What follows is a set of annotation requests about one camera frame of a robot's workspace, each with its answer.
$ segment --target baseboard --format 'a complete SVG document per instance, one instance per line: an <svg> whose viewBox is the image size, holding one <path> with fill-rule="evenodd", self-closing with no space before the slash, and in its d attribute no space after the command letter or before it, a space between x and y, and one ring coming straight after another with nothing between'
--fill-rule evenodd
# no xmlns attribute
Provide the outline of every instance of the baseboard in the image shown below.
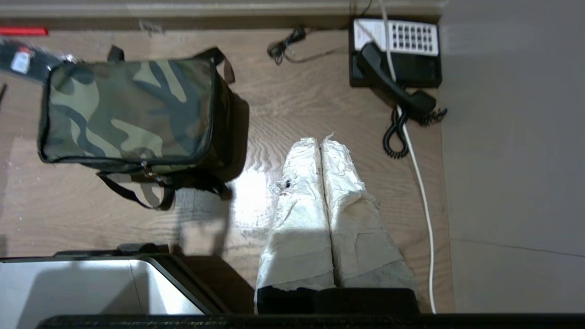
<svg viewBox="0 0 585 329"><path fill-rule="evenodd" d="M299 24L334 28L365 9L369 0L20 0L0 3L0 24L50 29L138 29L148 21L163 30L287 28ZM438 20L448 0L386 0L391 16ZM380 12L373 1L368 13Z"/></svg>

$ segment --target black cable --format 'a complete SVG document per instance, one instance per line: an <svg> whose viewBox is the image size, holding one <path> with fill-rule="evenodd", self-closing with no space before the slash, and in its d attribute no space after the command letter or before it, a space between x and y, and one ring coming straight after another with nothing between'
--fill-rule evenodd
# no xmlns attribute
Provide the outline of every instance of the black cable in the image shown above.
<svg viewBox="0 0 585 329"><path fill-rule="evenodd" d="M366 8L364 9L364 11L363 11L363 12L360 14L360 17L363 17L363 16L366 14L366 12L367 12L367 11L370 9L370 7L371 7L371 2L372 2L372 1L373 1L373 0L370 0L370 3L369 3L369 4L367 4L367 7L366 7Z"/></svg>
<svg viewBox="0 0 585 329"><path fill-rule="evenodd" d="M406 116L406 111L402 112L402 116L399 117L398 110L394 109L392 112L392 124L388 130L386 130L384 138L382 139L382 147L384 148L384 151L389 157L393 159L402 159L408 154L408 144L406 143L406 136L404 136L404 130L402 129L407 121L408 117ZM390 147L390 138L395 133L402 143L402 150L398 152L392 150L392 147Z"/></svg>
<svg viewBox="0 0 585 329"><path fill-rule="evenodd" d="M266 52L274 60L276 65L280 65L285 58L285 52L289 45L305 40L307 33L302 26L294 28L293 32L281 41L276 41L268 45Z"/></svg>
<svg viewBox="0 0 585 329"><path fill-rule="evenodd" d="M366 12L370 9L372 2L373 2L373 0L370 0L367 7L362 11L362 13L359 15L359 17L364 17ZM276 65L282 64L283 59L287 59L291 63L299 63L299 64L306 63L306 62L312 61L312 60L316 60L316 59L319 59L321 57L325 57L327 55L335 54L335 53L340 51L340 48L328 50L327 52L316 54L313 56L309 56L309 57L304 58L304 59L293 59L293 58L288 57L286 55L287 48L293 43L297 43L297 42L305 40L305 38L307 38L307 35L311 34L312 32L323 31L323 30L345 30L348 27L349 27L349 25L342 26L341 28L311 29L311 30L307 31L307 30L305 30L304 27L298 26L298 27L294 28L292 30L293 32L285 39L280 40L280 41L275 41L275 42L271 43L270 45L268 45L268 49L266 50L266 52L268 53L268 56L274 60Z"/></svg>
<svg viewBox="0 0 585 329"><path fill-rule="evenodd" d="M445 117L445 115L447 114L447 109L439 109L438 112L431 112L425 116L423 116L421 119L416 120L418 122L418 124L420 124L423 127L428 127L430 125L436 124L438 122L440 122L441 120L443 120L443 118ZM384 138L382 139L382 147L384 148L384 151L386 152L386 154L393 158L393 159L402 159L404 158L406 155L408 155L408 152L410 150L408 150L408 144L406 143L406 136L404 135L404 125L406 124L406 122L408 121L408 116L407 116L407 112L403 111L402 112L402 116L398 116L398 110L394 109L392 112L392 124L390 125L390 127L388 128L388 130L386 130L386 133L384 134ZM400 140L400 142L402 143L402 149L400 151L395 151L392 149L392 147L390 146L390 138L392 138L392 135L395 134L398 136L398 140Z"/></svg>

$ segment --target white cable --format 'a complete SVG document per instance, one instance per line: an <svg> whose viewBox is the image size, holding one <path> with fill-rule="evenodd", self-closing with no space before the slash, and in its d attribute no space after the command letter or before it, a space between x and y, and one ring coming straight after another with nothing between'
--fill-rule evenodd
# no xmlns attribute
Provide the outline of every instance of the white cable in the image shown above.
<svg viewBox="0 0 585 329"><path fill-rule="evenodd" d="M386 12L386 6L382 0L378 0L380 3L380 7L382 9L382 18L384 19L384 32L386 34L386 60L388 61L388 67L390 68L390 76L392 77L393 81L396 81L396 72L394 71L394 65L392 63L392 57L390 56L390 28L388 27L388 14ZM398 111L398 116L402 116L402 109L399 105L396 105L396 110ZM426 226L429 229L429 244L431 250L431 261L429 265L429 299L431 300L431 310L433 314L437 314L435 308L435 295L433 294L433 277L435 272L435 241L433 239L433 226L431 225L431 215L429 214L429 204L426 201L426 193L425 193L425 186L422 184L422 177L421 171L418 168L417 157L414 155L414 148L412 148L412 143L410 142L410 136L408 135L408 130L406 129L406 125L402 126L402 131L404 131L404 137L406 139L406 144L408 145L408 149L410 150L410 157L412 158L412 164L414 165L414 170L417 173L418 185L421 188L422 194L422 203L425 207L425 216L426 216Z"/></svg>

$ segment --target label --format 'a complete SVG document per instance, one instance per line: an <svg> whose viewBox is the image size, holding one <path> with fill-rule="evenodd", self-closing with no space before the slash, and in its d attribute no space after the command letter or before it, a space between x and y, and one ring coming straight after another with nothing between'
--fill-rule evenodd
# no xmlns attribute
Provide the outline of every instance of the label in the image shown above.
<svg viewBox="0 0 585 329"><path fill-rule="evenodd" d="M12 59L10 68L16 72L26 74L30 67L30 54L27 52L17 52Z"/></svg>

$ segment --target telephone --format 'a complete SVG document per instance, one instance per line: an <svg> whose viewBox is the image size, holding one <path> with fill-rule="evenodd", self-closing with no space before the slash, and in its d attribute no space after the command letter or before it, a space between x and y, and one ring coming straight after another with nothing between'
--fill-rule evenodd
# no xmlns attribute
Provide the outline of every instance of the telephone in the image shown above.
<svg viewBox="0 0 585 329"><path fill-rule="evenodd" d="M428 126L441 121L447 113L447 109L435 111L436 99L425 91L417 90L409 94L404 90L405 87L438 87L441 83L438 33L436 25L388 21L391 42L386 45L380 23L376 19L354 20L354 29L350 33L353 36L350 84L377 88L400 106L402 115L394 110L392 124L383 138L386 154L400 159L409 152L402 129L408 119ZM390 75L386 47L392 51L396 81ZM390 138L395 133L402 142L399 151L390 147Z"/></svg>

